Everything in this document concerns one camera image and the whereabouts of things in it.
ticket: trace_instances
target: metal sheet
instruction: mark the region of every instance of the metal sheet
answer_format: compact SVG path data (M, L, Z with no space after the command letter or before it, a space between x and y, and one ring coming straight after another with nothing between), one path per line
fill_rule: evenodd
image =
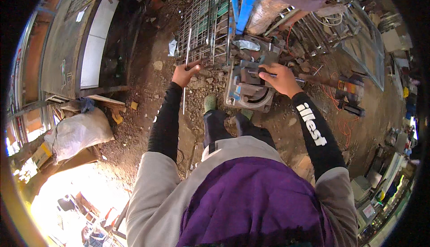
M89 35L85 45L82 62L81 89L97 88L99 86L101 57L106 40Z
M118 0L112 0L112 3L109 0L101 0L89 30L90 35L106 39L118 3Z

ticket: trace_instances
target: metal rod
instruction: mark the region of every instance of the metal rod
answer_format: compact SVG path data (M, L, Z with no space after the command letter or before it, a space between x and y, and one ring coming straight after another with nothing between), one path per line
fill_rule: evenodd
M185 70L187 69L187 67L188 67L188 57L189 57L189 55L190 55L190 43L191 43L191 31L192 31L193 29L192 28L190 28L190 31L188 32L189 34L188 34L188 44L187 44L187 57L186 57L186 59L185 59ZM184 87L184 100L183 100L183 102L182 102L182 114L183 115L185 115L185 95L186 95L186 93L185 93L185 90L186 90L186 87Z
M321 68L323 67L323 64L318 68L318 70L316 70L316 72L314 72L313 75L316 75L317 72L319 72L321 70Z

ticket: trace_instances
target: steel bar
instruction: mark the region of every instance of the steel bar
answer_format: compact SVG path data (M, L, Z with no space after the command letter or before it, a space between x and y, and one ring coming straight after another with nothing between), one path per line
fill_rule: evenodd
M191 32L192 32L192 28L190 28L190 30L188 31L188 44L187 44L187 58L185 59L185 69L187 69L188 67L188 57L190 55L190 43L191 43ZM186 87L184 87L184 100L182 102L182 114L185 115L185 96L186 96Z

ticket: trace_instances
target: plastic bag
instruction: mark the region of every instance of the plastic bag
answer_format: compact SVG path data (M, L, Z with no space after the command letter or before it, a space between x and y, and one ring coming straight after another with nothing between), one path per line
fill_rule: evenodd
M44 138L51 152L57 154L57 164L84 148L114 140L114 135L105 114L99 108L94 108L91 112L62 120Z
M255 51L260 50L260 45L254 43L254 42L250 42L250 41L246 41L246 40L235 40L232 43L233 43L233 45L239 47L239 49L250 49L250 50L255 50Z
M175 56L175 50L176 50L176 44L178 42L174 39L172 41L170 41L169 43L169 55L167 55L168 57L174 57Z

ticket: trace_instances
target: hand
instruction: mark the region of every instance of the hand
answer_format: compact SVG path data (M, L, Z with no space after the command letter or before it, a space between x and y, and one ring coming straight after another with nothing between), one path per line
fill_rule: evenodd
M259 67L265 68L267 72L277 75L276 77L273 77L266 72L260 72L258 74L260 78L270 83L277 91L279 91L279 93L293 98L294 95L303 91L298 86L293 72L288 67L278 63L272 63L270 66L262 64Z
M182 88L185 88L190 82L191 77L200 71L201 67L199 63L200 60L189 63L188 67L192 67L189 71L186 71L185 64L176 66L175 72L173 73L172 82L175 82Z

